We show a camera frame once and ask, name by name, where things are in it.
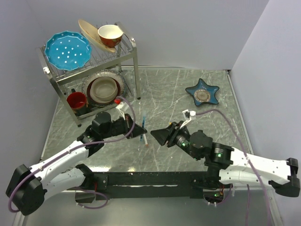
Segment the blue pen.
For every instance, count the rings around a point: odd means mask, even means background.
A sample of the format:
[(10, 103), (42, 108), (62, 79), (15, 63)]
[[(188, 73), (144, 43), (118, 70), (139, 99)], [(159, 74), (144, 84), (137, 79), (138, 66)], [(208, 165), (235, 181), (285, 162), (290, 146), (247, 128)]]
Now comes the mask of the blue pen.
[[(145, 120), (146, 120), (146, 115), (144, 114), (144, 115), (143, 115), (143, 120), (142, 120), (142, 123), (141, 123), (141, 127), (142, 127), (142, 128), (144, 128)], [(143, 135), (144, 135), (144, 134), (140, 135), (140, 141), (143, 140)]]

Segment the white marker with red end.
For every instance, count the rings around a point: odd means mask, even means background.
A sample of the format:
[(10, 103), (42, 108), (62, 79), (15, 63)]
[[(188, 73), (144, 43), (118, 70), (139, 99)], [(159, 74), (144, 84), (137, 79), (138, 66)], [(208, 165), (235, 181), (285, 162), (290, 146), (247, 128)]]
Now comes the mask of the white marker with red end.
[(144, 140), (145, 146), (146, 146), (146, 147), (149, 147), (149, 143), (148, 143), (146, 134), (143, 134), (143, 140)]

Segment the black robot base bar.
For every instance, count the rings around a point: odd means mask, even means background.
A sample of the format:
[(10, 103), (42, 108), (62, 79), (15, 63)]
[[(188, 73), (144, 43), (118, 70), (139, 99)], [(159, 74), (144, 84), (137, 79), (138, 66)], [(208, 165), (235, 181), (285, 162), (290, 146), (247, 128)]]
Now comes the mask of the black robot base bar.
[(105, 194), (109, 199), (190, 197), (202, 199), (204, 190), (229, 188), (206, 171), (95, 172), (79, 188)]

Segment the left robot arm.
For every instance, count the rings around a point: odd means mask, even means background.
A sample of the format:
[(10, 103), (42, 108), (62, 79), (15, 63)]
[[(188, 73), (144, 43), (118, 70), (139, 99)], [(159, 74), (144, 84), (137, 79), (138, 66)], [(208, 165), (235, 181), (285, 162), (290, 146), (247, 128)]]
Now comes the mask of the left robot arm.
[(92, 192), (97, 183), (94, 172), (79, 161), (114, 142), (113, 137), (120, 141), (146, 133), (145, 128), (136, 124), (135, 116), (125, 114), (113, 121), (109, 113), (98, 113), (68, 147), (40, 163), (30, 167), (22, 164), (15, 169), (6, 190), (9, 211), (27, 216), (61, 191), (76, 187)]

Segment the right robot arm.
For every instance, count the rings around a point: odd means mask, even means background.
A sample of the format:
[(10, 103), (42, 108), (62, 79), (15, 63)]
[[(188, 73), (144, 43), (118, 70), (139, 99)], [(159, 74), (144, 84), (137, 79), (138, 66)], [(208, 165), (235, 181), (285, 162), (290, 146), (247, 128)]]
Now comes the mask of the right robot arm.
[(210, 187), (227, 185), (264, 185), (279, 195), (298, 197), (301, 191), (297, 177), (298, 161), (272, 160), (220, 143), (202, 130), (189, 133), (183, 122), (173, 122), (167, 128), (152, 130), (151, 135), (160, 145), (178, 146), (195, 160), (205, 160), (206, 182)]

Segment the beige bowl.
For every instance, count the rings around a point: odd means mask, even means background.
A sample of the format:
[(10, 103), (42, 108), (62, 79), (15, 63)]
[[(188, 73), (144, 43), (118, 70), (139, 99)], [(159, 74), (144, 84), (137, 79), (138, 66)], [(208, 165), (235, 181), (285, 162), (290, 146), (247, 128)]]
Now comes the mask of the beige bowl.
[(115, 80), (111, 77), (99, 77), (92, 82), (90, 97), (97, 103), (105, 104), (111, 102), (118, 93)]

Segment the blue star-shaped dish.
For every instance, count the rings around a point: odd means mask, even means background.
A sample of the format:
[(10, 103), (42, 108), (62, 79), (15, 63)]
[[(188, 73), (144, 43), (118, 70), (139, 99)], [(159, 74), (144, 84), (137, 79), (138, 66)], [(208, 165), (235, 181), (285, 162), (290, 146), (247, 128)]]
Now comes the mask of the blue star-shaped dish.
[(187, 87), (185, 91), (193, 97), (195, 106), (199, 107), (203, 104), (218, 105), (216, 93), (220, 89), (218, 86), (208, 85), (202, 78), (199, 78), (197, 84)]

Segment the red mug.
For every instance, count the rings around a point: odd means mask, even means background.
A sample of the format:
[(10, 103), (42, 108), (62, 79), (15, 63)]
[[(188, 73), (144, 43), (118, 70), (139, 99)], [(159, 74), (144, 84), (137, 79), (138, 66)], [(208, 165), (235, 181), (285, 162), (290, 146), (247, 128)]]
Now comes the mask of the red mug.
[(71, 89), (71, 94), (67, 97), (67, 102), (76, 116), (81, 116), (90, 112), (88, 99), (82, 92)]

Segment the steel dish rack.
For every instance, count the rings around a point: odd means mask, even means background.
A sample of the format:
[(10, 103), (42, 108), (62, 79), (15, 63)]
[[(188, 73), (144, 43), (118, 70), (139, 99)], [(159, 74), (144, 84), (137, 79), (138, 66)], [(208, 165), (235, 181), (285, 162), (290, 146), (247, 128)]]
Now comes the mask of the steel dish rack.
[[(90, 60), (83, 67), (77, 68), (73, 71), (57, 69), (53, 66), (45, 54), (45, 50), (47, 48), (46, 45), (36, 48), (44, 74), (47, 76), (50, 84), (55, 89), (67, 112), (71, 115), (71, 118), (78, 127), (81, 127), (82, 119), (96, 113), (112, 109), (116, 106), (116, 104), (93, 104), (92, 99), (90, 99), (90, 112), (78, 115), (67, 103), (67, 95), (71, 92), (71, 89), (79, 87), (80, 85), (87, 87), (89, 85), (88, 82), (95, 79), (103, 70), (110, 73), (116, 73), (119, 76), (117, 81), (121, 89), (120, 93), (123, 97), (127, 98), (129, 101), (133, 101), (134, 98), (138, 100), (141, 99), (138, 55), (135, 39), (121, 22), (116, 22), (115, 25), (121, 29), (123, 37), (114, 50), (106, 47), (97, 47), (95, 44), (91, 43), (92, 52)], [(129, 59), (133, 60), (134, 88), (129, 87), (124, 77), (125, 74), (123, 73), (121, 65), (122, 62)]]

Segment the red and white bowl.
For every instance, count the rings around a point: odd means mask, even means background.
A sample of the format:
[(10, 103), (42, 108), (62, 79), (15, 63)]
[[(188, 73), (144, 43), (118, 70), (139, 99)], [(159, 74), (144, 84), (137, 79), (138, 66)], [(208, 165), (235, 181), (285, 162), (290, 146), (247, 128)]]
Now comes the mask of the red and white bowl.
[(113, 48), (121, 42), (123, 31), (117, 25), (107, 24), (98, 29), (98, 35), (105, 46)]

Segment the blue polka dot plate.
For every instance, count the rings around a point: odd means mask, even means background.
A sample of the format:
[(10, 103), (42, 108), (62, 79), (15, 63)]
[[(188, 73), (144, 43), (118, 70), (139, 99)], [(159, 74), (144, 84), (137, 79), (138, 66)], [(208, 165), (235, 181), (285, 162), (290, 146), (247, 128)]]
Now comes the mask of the blue polka dot plate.
[(85, 66), (91, 58), (89, 41), (78, 32), (54, 34), (46, 43), (45, 56), (59, 70), (73, 71)]

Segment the cream oval plate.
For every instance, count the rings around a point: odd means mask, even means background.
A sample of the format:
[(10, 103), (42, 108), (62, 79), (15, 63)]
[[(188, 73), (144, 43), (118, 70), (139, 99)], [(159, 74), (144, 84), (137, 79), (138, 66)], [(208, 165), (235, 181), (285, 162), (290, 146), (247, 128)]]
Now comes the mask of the cream oval plate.
[(81, 33), (95, 47), (97, 47), (103, 51), (110, 52), (110, 53), (116, 52), (115, 48), (107, 47), (102, 43), (102, 41), (98, 35), (98, 29), (96, 27), (94, 27), (93, 25), (91, 25), (90, 23), (88, 23), (87, 21), (82, 20), (82, 19), (78, 20), (78, 24), (79, 24)]

